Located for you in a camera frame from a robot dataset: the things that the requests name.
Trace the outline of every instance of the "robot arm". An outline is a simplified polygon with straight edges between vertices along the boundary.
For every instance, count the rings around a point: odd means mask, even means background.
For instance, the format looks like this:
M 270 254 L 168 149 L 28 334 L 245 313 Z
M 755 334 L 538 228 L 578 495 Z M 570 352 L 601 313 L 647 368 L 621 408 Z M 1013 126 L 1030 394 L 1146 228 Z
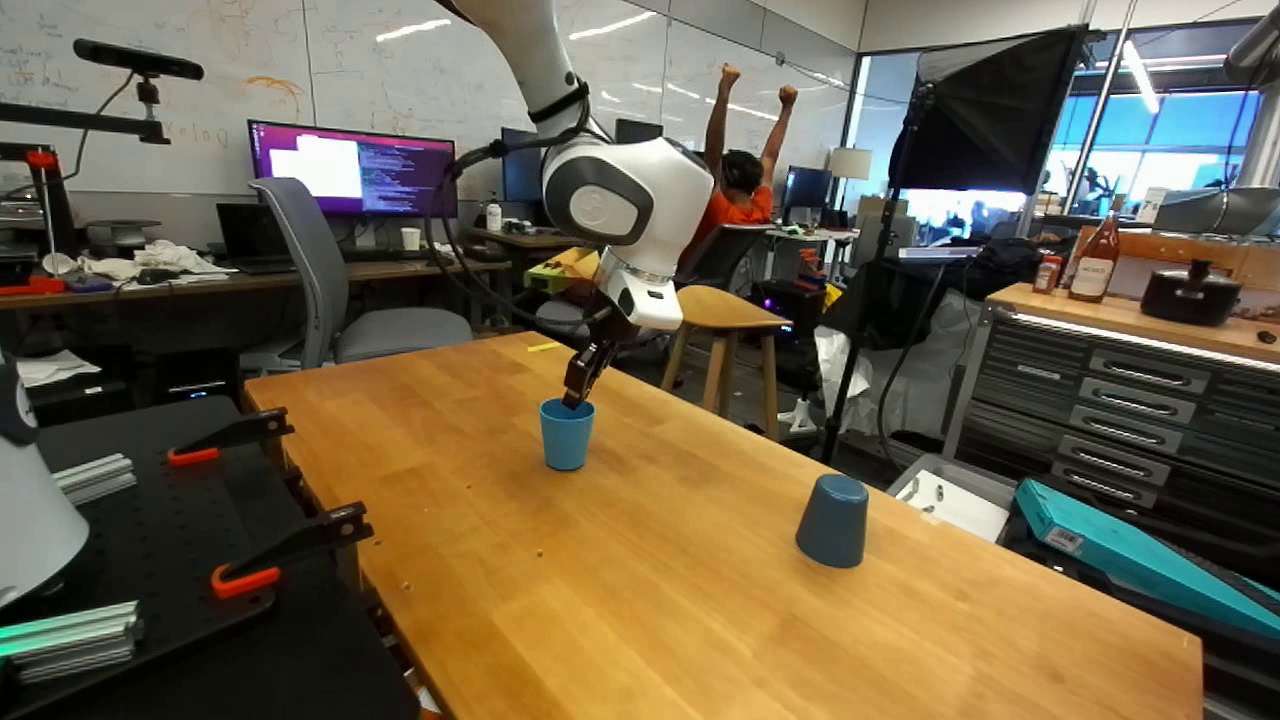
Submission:
M 585 126 L 588 89 L 570 69 L 552 0 L 440 0 L 475 23 L 515 70 L 538 134 L 549 149 L 544 209 L 571 236 L 606 245 L 601 304 L 588 307 L 594 342 L 565 375 L 565 399 L 582 402 L 611 346 L 637 328 L 682 328 L 676 263 L 691 238 L 711 177 L 667 140 L 609 144 Z

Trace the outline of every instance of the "floor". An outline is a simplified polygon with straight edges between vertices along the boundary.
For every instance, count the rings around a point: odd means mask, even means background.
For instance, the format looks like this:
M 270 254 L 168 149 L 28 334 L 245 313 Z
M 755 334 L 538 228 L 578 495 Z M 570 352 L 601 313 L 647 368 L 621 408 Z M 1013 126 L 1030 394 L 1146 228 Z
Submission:
M 666 375 L 666 342 L 639 342 L 637 352 L 621 355 L 618 368 L 632 370 L 647 382 L 659 382 Z M 683 352 L 683 370 L 676 378 L 676 394 L 683 394 L 688 402 L 701 402 L 706 393 L 706 368 L 710 368 L 710 340 L 691 334 L 688 352 Z M 727 375 L 727 420 L 733 423 L 748 423 L 762 427 L 762 408 L 765 408 L 765 378 L 762 378 L 762 346 L 742 342 L 733 355 L 733 375 Z M 788 410 L 798 402 L 798 393 L 779 382 L 779 410 Z M 817 433 L 806 437 L 779 437 L 788 449 L 806 451 L 806 456 L 819 456 L 819 417 L 817 417 Z M 859 451 L 853 444 L 836 444 L 836 460 L 834 468 L 842 468 L 846 474 L 869 481 L 877 489 L 890 489 L 906 468 L 890 464 L 884 456 Z

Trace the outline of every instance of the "lamp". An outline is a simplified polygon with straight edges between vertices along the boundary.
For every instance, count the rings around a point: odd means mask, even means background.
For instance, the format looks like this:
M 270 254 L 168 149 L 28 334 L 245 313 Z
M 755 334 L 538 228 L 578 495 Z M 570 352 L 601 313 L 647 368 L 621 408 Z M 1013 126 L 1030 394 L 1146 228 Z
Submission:
M 829 209 L 834 209 L 834 210 L 846 210 L 846 209 L 836 203 L 836 200 L 842 200 L 842 185 L 846 185 L 846 180 L 869 180 L 869 177 L 871 177 L 871 152 L 869 152 L 869 149 L 834 149 L 834 152 L 829 152 L 829 177 L 836 180 Z

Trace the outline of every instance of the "black stand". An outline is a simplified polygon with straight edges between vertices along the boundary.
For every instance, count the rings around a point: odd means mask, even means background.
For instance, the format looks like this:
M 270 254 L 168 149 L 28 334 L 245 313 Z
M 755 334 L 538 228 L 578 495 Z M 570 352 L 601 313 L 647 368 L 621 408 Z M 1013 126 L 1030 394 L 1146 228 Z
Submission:
M 853 382 L 853 368 L 857 368 L 857 355 L 865 352 L 865 340 L 869 340 L 869 317 L 877 313 L 877 286 L 879 286 L 879 274 L 884 274 L 884 248 L 894 238 L 894 217 L 895 217 L 895 203 L 906 200 L 906 189 L 901 189 L 901 177 L 912 160 L 912 144 L 919 134 L 919 100 L 926 90 L 918 89 L 912 102 L 909 102 L 909 121 L 906 121 L 906 130 L 894 149 L 894 160 L 890 160 L 890 203 L 879 209 L 879 236 L 877 236 L 877 251 L 865 269 L 857 269 L 857 274 L 865 280 L 853 280 L 853 286 L 846 290 L 857 290 L 853 295 L 853 317 L 848 317 L 848 355 L 846 355 L 846 370 L 842 370 L 842 388 L 836 388 L 836 408 L 829 410 L 829 423 L 826 423 L 826 438 L 817 449 L 817 460 L 834 464 L 836 460 L 836 438 L 842 438 L 842 423 L 846 423 L 846 399 L 848 399 L 848 382 Z

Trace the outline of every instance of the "person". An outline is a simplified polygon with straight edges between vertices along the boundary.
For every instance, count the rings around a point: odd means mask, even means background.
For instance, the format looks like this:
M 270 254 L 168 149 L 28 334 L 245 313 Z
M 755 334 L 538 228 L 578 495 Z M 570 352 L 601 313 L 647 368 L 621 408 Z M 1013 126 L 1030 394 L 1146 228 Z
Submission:
M 711 236 L 724 224 L 767 224 L 778 210 L 773 169 L 778 169 L 778 154 L 786 152 L 800 90 L 791 85 L 778 90 L 779 110 L 765 134 L 762 154 L 742 149 L 724 152 L 727 97 L 737 78 L 742 78 L 742 69 L 719 62 L 715 102 L 706 126 L 706 160 L 710 160 L 710 172 L 715 177 L 715 191 L 710 200 L 710 210 L 691 245 L 682 254 L 682 274 L 688 274 L 701 263 L 701 254 L 710 251 Z

